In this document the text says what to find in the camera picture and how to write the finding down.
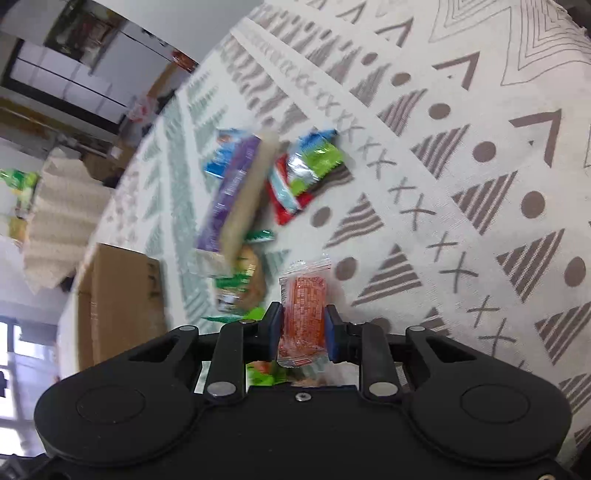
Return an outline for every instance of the triangle pattern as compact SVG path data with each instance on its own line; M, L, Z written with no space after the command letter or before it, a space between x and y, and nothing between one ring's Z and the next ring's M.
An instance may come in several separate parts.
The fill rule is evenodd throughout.
M443 70L449 67L453 67L455 65L461 65L462 63L467 63L466 73L464 74L464 78L462 79L462 88L464 90L470 89L470 84L472 83L472 78L474 77L474 72L476 71L476 65L478 64L478 58L480 57L480 52L474 52L470 55L466 55L464 57L460 57L454 60L444 61L442 63L437 63L433 65L433 68L436 70Z
M158 141L156 137L152 140L150 145L148 145L144 151L144 161L150 161L161 152L160 146L158 145Z
M427 89L414 90L406 95L402 95L398 100L390 103L390 105L382 110L378 114L378 118L396 135L402 135L410 114L425 93L427 93Z
M308 117L295 103L292 103L285 111L285 116L279 126L279 134L285 135L293 126L305 122Z
M304 38L303 40L300 40L298 43L296 43L294 45L294 50L297 53L302 53L304 51L304 49L310 45L310 43L312 42L312 40L314 40L314 38L316 37L316 35L318 35L319 29L314 30L310 35L308 35L306 38Z
M427 313L424 321L421 322L420 325L421 327L428 328L429 330L432 330L435 333L439 333L440 335L446 337L450 336L450 332L447 328L446 323L443 321L441 315L439 315L439 312L435 307L429 310L429 313Z
M355 95L362 104L370 106L374 99L375 93L378 91L378 87L384 73L390 67L390 64L382 65L377 68L374 72L370 73L365 80L361 80L357 87L351 88L350 92Z
M345 79L347 78L347 75L349 74L349 70L351 69L351 65L353 64L353 61L355 60L355 58L357 58L357 55L359 55L360 51L361 51L360 47L357 48L356 50L350 51L341 60L339 60L337 63L335 63L331 68L326 70L326 73L328 73L328 75L330 77L334 78L337 82L339 82L341 85L343 85L343 82L345 81Z
M479 234L486 232L516 175L517 171L488 180L452 197Z
M317 67L322 67L324 62L326 62L326 59L328 59L330 53L332 52L339 38L340 37L335 37L332 40L329 40L328 42L324 43L321 47L318 47L311 53L308 53L308 55L306 55L306 58Z
M212 101L213 96L217 93L217 87L212 88L209 90L205 95L199 97L194 102L189 104L189 113L191 115L191 120L193 124L199 122L203 114L206 112L207 107Z
M367 4L367 2L361 2L356 7L353 7L351 10L347 10L346 12L343 12L343 13L337 15L336 17L342 18L343 20L349 21L353 25L355 25L357 23L357 20L359 20L359 17L361 17L361 14L363 13L363 10L365 9L366 4Z
M306 3L306 5L317 8L318 10L322 10L327 1L328 0L310 0L310 2Z
M496 258L523 303L546 271L563 234L564 228Z
M144 215L144 220L154 216L156 213L160 213L162 211L162 195L160 194L160 184L156 188L154 195L152 195L152 200L150 201L150 206L146 210Z
M205 72L200 77L193 80L187 87L187 97L192 100L200 91L205 81L209 78L209 72Z
M422 285L412 265L408 263L406 255L402 253L398 245L394 245L388 258L379 266L378 271L369 280L367 287L363 289L351 306L383 299Z
M297 26L296 26L296 27L295 27L295 28L294 28L292 31L290 31L288 34L286 34L286 35L285 35L285 37L283 37L283 38L281 39L281 41L282 41L284 44L286 44L286 45L289 45L289 44L290 44L290 43L293 41L293 39L296 37L296 35L297 35L298 33L300 33L300 31L301 31L301 26L302 26L302 24L301 24L301 23L300 23L300 24L298 24L298 25L297 25Z
M265 115L266 113L269 113L271 110L277 108L279 104L283 102L283 100L285 100L286 98L287 94L279 87L275 87L275 94L271 98L263 102L261 108L256 113L256 116L261 116Z
M277 18L277 12L274 12L273 14L269 15L268 17L261 18L256 23L258 23L262 28L267 29L271 26L271 24L275 21L276 18Z
M509 120L509 122L511 122L511 125L516 128L550 122L550 132L548 132L548 139L546 140L546 147L544 150L544 161L550 168L552 168L554 150L556 149L556 140L558 138L558 132L560 131L561 120L562 109L558 109L555 112L540 112L514 118L513 120Z
M414 17L411 17L408 20L406 20L406 22L402 22L397 25L390 25L389 27L380 28L379 30L376 30L375 33L376 35L382 35L388 41L390 41L392 39L390 33L393 31L401 30L400 34L398 35L398 38L396 39L396 46L402 47L404 45L404 42L406 42L408 34L410 33L413 27L413 21Z
M441 132L435 136L429 135L422 142L410 149L416 157L427 167L427 170L438 179L447 161L459 145L462 137L470 125L454 128L449 132Z
M383 226L382 219L375 213L371 202L362 193L357 200L357 204L340 221L337 231L330 237L324 248L334 247L350 238L369 235Z
M156 164L152 168L152 171L148 175L148 178L146 179L146 183L144 184L144 190L149 188L150 185L152 185L159 178L160 178L160 162L156 162Z
M535 323L553 365L591 319L591 302Z
M156 225L154 225L152 228L150 237L148 237L148 241L146 242L145 254L147 256L151 258L158 258L164 253L162 237L162 226L160 225L160 220L158 220Z
M283 29L287 26L288 23L289 23L289 19L286 19L283 22L281 22L273 30L271 30L271 35L274 35L276 37L281 35L281 33L283 32Z
M207 120L203 125L195 129L195 142L197 143L197 151L201 153L207 143L213 138L213 134L217 130L219 122L226 114L226 108L216 112L213 117Z
M558 384L560 391L569 402L570 411L575 415L591 398L591 375L581 374Z

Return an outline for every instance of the plastic bag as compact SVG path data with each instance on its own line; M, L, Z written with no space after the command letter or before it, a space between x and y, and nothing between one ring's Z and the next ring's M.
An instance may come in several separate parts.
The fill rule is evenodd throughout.
M324 307L330 274L330 258L297 262L279 279L284 309L277 362L282 367L301 367L326 352Z
M312 131L291 146L286 161L287 184L298 196L318 183L328 172L343 163L343 155L331 142L336 130Z

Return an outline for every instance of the snack pile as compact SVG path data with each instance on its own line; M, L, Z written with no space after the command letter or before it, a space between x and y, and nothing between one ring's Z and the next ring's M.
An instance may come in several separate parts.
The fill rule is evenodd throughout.
M334 129L313 130L291 145L274 132L251 134L246 129L220 129L219 148L204 171L222 179L196 236L200 269L211 277L217 312L215 322L262 319L267 293L257 244L273 241L269 230L250 231L266 198L278 225L285 225L314 200L331 174L342 174L343 155L334 145ZM284 326L277 361L251 365L253 382L273 385L298 378L296 372L326 355L324 307L327 303L330 260L297 262L280 276Z

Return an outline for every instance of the blue snack bag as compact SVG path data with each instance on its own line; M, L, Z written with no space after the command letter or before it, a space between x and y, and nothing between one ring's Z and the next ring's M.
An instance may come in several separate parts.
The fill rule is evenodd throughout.
M226 167L234 155L236 146L248 135L250 135L249 132L236 128L219 129L217 131L217 143L220 146L216 150L214 157L206 163L205 172L222 179Z

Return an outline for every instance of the snack packet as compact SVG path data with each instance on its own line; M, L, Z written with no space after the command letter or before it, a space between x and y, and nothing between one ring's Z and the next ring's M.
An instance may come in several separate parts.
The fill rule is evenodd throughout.
M310 132L273 165L265 187L279 225L304 210L322 178L342 165L341 152L330 143L335 136L336 130Z
M217 310L224 317L242 316L262 302L267 292L261 261L244 245L232 277L214 279Z
M285 163L285 158L286 157L280 157L280 159L277 161L278 168L281 160L283 160L283 163ZM343 177L346 177L348 174L349 172L344 163L336 166L326 177L324 177L315 185L312 185L306 192L300 193L297 197L295 197L298 206L298 209L295 211L287 210L281 204L281 202L275 197L275 190L271 187L271 177L269 177L269 182L267 182L267 185L265 187L267 188L269 200L273 205L273 210L275 212L275 221L277 222L277 225L285 225L286 223L288 223L299 212L304 210L312 200L314 200L320 193L322 193L325 190L325 186L330 185L332 183L336 185L342 184Z
M297 262L279 279L284 309L277 362L294 368L311 364L324 348L324 307L330 258Z
M300 137L290 148L286 161L287 184L298 196L328 172L343 163L343 155L331 142L336 130L312 131Z
M226 167L234 155L236 146L248 135L250 135L249 132L236 128L218 130L217 143L220 146L216 150L214 157L206 163L205 172L222 179L226 172Z
M236 147L194 242L197 261L208 276L236 273L242 241L254 220L279 146L276 133L262 131Z

